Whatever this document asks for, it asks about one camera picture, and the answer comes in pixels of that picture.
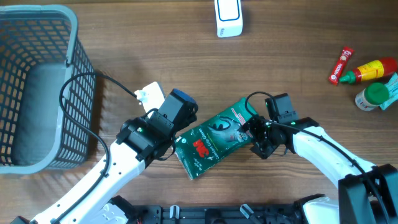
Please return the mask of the green 3M gloves packet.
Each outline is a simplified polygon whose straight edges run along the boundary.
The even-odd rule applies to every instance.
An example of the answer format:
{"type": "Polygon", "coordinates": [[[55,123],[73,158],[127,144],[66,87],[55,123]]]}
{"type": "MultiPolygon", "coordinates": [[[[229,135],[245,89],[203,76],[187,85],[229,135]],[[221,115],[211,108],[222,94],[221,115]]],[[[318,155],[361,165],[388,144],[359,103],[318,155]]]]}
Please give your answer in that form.
{"type": "Polygon", "coordinates": [[[235,150],[249,144],[252,134],[241,129],[257,112],[241,98],[211,119],[184,132],[175,141],[175,153],[193,180],[235,150]]]}

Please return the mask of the red coffee stick sachet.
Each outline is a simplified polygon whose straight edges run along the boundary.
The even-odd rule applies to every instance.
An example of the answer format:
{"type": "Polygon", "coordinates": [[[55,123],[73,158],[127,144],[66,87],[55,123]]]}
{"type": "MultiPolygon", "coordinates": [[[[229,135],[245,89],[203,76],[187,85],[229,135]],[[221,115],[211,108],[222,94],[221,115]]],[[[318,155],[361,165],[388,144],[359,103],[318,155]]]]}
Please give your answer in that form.
{"type": "Polygon", "coordinates": [[[340,76],[346,64],[348,63],[348,60],[351,58],[353,54],[354,54],[354,49],[349,47],[343,47],[343,50],[341,51],[341,54],[328,78],[331,84],[334,85],[339,84],[340,76]]]}

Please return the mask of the green lid jar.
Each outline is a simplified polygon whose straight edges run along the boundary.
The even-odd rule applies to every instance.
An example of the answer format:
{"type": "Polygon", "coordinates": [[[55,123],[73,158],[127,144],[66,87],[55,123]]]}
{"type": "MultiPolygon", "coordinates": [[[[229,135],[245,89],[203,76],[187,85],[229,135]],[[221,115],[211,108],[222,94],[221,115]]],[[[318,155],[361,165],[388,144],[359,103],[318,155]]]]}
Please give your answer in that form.
{"type": "Polygon", "coordinates": [[[389,90],[382,83],[372,83],[355,98],[356,106],[363,111],[371,111],[389,99],[389,90]]]}

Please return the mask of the light teal tissue pack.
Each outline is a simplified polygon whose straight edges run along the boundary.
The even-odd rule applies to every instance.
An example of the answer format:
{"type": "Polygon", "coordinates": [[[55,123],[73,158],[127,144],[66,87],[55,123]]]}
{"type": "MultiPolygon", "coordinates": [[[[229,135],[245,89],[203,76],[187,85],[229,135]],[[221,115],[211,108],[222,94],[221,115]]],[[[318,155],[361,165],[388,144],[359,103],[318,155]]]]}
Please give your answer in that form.
{"type": "Polygon", "coordinates": [[[398,94],[398,76],[397,73],[394,73],[390,80],[385,84],[386,88],[389,92],[389,98],[385,102],[383,102],[379,107],[382,110],[386,110],[391,104],[397,101],[398,94]]]}

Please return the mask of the red sauce bottle green cap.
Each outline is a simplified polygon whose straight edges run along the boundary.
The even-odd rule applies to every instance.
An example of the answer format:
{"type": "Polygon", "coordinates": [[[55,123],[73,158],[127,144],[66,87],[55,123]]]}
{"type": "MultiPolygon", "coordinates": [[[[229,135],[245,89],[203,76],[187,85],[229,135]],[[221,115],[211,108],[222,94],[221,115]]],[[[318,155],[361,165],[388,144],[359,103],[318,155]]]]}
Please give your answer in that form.
{"type": "Polygon", "coordinates": [[[350,70],[340,77],[340,83],[356,84],[392,75],[397,71],[397,60],[392,57],[380,58],[350,70]]]}

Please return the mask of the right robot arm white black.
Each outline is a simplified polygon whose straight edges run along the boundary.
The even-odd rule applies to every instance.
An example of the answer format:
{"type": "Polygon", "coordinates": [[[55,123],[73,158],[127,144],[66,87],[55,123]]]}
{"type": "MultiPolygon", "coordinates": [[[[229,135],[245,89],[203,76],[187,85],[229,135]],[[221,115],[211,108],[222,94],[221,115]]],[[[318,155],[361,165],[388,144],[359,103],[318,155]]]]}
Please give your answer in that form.
{"type": "Polygon", "coordinates": [[[312,118],[300,119],[288,94],[267,95],[269,117],[251,117],[252,152],[267,159],[279,146],[312,163],[338,190],[338,199],[316,194],[297,202],[301,223],[397,223],[397,168],[377,166],[333,140],[312,118]]]}

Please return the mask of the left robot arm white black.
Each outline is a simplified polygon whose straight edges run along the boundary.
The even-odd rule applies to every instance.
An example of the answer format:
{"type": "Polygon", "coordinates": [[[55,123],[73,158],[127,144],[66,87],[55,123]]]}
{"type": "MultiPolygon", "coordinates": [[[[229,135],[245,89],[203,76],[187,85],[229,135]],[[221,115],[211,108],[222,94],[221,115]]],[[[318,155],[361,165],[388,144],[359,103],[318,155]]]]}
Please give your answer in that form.
{"type": "Polygon", "coordinates": [[[159,107],[127,120],[105,156],[66,195],[31,223],[127,223],[133,218],[111,198],[154,160],[164,160],[175,135],[196,121],[198,105],[173,89],[159,107]]]}

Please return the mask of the white barcode scanner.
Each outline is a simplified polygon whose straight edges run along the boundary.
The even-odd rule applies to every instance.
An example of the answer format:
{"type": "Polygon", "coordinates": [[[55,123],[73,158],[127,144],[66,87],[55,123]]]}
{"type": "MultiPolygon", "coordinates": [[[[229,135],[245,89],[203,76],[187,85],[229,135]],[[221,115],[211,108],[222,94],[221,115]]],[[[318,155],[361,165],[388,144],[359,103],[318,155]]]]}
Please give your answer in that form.
{"type": "Polygon", "coordinates": [[[243,31],[240,0],[214,0],[216,33],[219,38],[236,37],[243,31]]]}

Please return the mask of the grey plastic mesh basket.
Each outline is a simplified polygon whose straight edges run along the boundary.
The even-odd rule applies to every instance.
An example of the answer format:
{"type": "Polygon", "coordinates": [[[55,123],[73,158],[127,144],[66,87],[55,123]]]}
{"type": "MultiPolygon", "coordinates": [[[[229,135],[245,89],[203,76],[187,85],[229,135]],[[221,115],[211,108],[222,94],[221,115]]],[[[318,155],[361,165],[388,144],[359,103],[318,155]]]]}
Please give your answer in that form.
{"type": "Polygon", "coordinates": [[[72,169],[85,162],[93,72],[71,9],[1,8],[1,174],[72,169]]]}

